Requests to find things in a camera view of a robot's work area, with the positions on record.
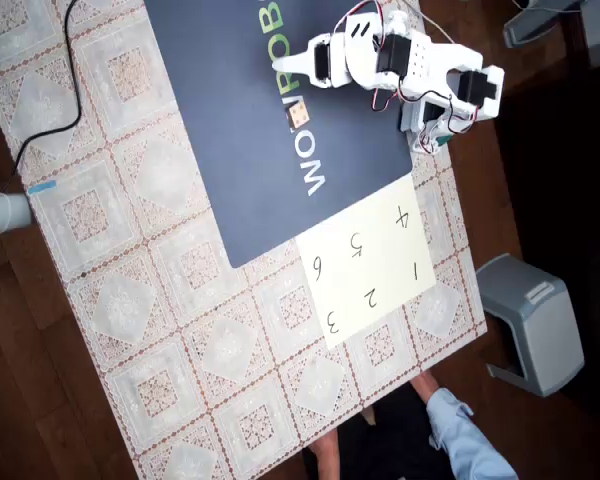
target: white tablecloth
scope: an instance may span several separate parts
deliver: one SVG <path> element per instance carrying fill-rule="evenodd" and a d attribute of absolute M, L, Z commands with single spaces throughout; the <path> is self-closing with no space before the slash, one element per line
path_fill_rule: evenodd
<path fill-rule="evenodd" d="M 14 153 L 75 116 L 67 4 L 0 0 Z M 57 182 L 31 203 L 141 478 L 260 475 L 486 331 L 446 149 L 413 170 L 437 287 L 327 350 L 293 241 L 230 268 L 142 2 L 79 0 L 70 25 L 84 117 L 21 173 Z"/>

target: robotic arm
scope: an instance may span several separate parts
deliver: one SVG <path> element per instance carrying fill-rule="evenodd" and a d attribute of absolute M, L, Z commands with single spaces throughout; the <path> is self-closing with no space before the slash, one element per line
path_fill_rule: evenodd
<path fill-rule="evenodd" d="M 404 102 L 401 130 L 415 152 L 436 153 L 451 135 L 498 115 L 504 71 L 483 68 L 480 53 L 432 43 L 409 28 L 409 15 L 400 10 L 386 19 L 379 10 L 348 14 L 344 21 L 344 32 L 312 38 L 305 52 L 280 58 L 273 68 L 307 75 L 320 88 L 353 81 L 376 94 L 394 92 Z"/>

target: plastic stool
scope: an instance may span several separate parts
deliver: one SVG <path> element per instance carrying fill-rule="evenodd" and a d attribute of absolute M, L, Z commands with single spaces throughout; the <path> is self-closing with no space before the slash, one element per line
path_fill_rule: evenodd
<path fill-rule="evenodd" d="M 476 273 L 484 309 L 511 328 L 522 367 L 520 376 L 487 365 L 489 374 L 541 397 L 561 389 L 584 366 L 564 282 L 508 253 Z"/>

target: light blue shirt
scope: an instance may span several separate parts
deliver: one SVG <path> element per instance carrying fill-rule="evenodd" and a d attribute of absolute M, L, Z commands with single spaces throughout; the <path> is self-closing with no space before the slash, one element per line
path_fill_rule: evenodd
<path fill-rule="evenodd" d="M 511 465 L 469 419 L 473 412 L 446 388 L 438 389 L 427 403 L 433 434 L 431 446 L 449 455 L 458 480 L 517 479 Z"/>

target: white pipe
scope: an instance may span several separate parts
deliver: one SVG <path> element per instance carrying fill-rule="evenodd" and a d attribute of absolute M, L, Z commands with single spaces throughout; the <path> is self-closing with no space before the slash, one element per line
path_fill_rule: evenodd
<path fill-rule="evenodd" d="M 31 225 L 31 208 L 24 194 L 0 193 L 0 233 Z"/>

